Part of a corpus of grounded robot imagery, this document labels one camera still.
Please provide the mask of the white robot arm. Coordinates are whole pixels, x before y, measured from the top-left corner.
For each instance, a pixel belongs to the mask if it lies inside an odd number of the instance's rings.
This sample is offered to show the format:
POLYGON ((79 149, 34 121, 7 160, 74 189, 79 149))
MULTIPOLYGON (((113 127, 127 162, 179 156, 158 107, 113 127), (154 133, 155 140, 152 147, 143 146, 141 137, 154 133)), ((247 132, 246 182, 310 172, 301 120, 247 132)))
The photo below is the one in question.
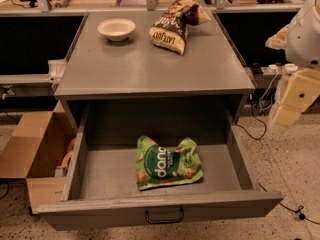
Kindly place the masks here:
POLYGON ((288 25, 267 39, 265 46, 284 50, 286 60, 298 67, 278 82, 270 111, 270 128, 284 131, 320 97, 320 0, 307 0, 288 25))

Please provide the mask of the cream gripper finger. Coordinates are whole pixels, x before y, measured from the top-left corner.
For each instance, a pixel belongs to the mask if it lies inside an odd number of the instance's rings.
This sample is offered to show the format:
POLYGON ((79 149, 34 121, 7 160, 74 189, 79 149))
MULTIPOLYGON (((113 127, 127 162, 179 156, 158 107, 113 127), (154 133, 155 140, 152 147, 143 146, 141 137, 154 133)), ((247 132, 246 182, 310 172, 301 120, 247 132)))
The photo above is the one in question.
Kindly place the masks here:
POLYGON ((284 50, 287 47, 286 36, 288 29, 288 25, 281 28, 276 34, 267 39, 265 46, 275 50, 284 50))

